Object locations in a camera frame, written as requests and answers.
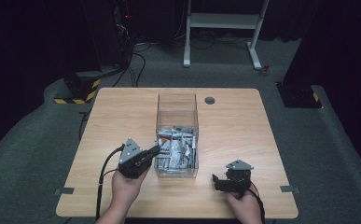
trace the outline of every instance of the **transparent plastic box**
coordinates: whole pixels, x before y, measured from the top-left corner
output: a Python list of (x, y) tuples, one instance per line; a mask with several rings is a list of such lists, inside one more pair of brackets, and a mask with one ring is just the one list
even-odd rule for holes
[(198, 173), (198, 110), (195, 93), (160, 94), (157, 111), (158, 177), (192, 178)]

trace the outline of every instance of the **hand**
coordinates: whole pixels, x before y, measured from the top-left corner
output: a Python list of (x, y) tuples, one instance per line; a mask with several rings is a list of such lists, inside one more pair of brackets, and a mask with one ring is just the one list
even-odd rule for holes
[[(254, 186), (250, 187), (254, 193), (257, 192)], [(261, 211), (257, 199), (251, 192), (248, 190), (244, 193), (244, 196), (241, 199), (237, 199), (237, 194), (226, 192), (226, 198), (229, 202), (232, 211), (234, 212), (236, 218), (242, 224), (261, 224)]]
[(115, 171), (112, 178), (112, 201), (111, 203), (124, 204), (131, 207), (140, 192), (143, 180), (148, 173), (148, 168), (137, 179), (126, 178), (120, 171)]
[(149, 168), (137, 179), (126, 178), (120, 171), (114, 172), (111, 182), (111, 203), (96, 223), (120, 224), (125, 222), (128, 210), (139, 195), (148, 170)]

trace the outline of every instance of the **yellow and black hazard tape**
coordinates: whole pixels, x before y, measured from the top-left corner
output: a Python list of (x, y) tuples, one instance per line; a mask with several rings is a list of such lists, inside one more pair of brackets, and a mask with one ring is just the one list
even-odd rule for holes
[(57, 103), (59, 105), (66, 105), (66, 104), (82, 105), (82, 104), (87, 104), (95, 96), (96, 90), (98, 89), (98, 85), (99, 85), (100, 82), (101, 82), (101, 80), (97, 79), (96, 81), (94, 81), (92, 83), (92, 86), (91, 86), (89, 92), (86, 92), (87, 96), (86, 96), (85, 99), (55, 98), (54, 101), (55, 101), (55, 103)]
[(313, 92), (313, 99), (315, 102), (319, 102), (319, 96), (317, 96), (316, 92)]

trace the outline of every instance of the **metal frame leg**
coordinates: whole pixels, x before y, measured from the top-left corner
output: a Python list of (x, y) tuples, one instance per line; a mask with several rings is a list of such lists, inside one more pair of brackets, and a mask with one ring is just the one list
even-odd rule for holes
[(249, 50), (250, 57), (252, 58), (253, 61), (253, 66), (255, 67), (256, 70), (261, 70), (262, 68), (256, 53), (256, 42), (258, 40), (259, 31), (261, 30), (262, 22), (264, 21), (265, 12), (267, 11), (269, 2), (270, 0), (264, 0), (264, 4), (262, 5), (262, 9), (259, 13), (259, 19), (256, 25), (256, 30), (254, 31), (253, 34), (252, 42), (247, 42), (247, 49)]
[(191, 32), (191, 0), (188, 0), (188, 9), (187, 9), (187, 33), (186, 33), (186, 44), (184, 46), (184, 62), (185, 67), (191, 66), (190, 54), (191, 47), (189, 43), (189, 37)]

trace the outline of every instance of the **table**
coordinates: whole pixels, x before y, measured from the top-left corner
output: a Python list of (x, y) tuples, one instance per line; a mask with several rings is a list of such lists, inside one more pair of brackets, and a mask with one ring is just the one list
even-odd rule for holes
[[(252, 181), (266, 218), (294, 218), (298, 209), (259, 92), (254, 89), (102, 88), (99, 90), (57, 206), (61, 217), (94, 217), (97, 183), (107, 156), (128, 137), (142, 148), (155, 145), (160, 93), (196, 93), (199, 120), (199, 171), (196, 178), (157, 178), (150, 169), (128, 217), (233, 218), (212, 174), (225, 179), (225, 165), (253, 165)], [(214, 97), (208, 105), (206, 97)], [(106, 170), (115, 169), (119, 153)], [(103, 212), (111, 200), (111, 175), (104, 178)]]

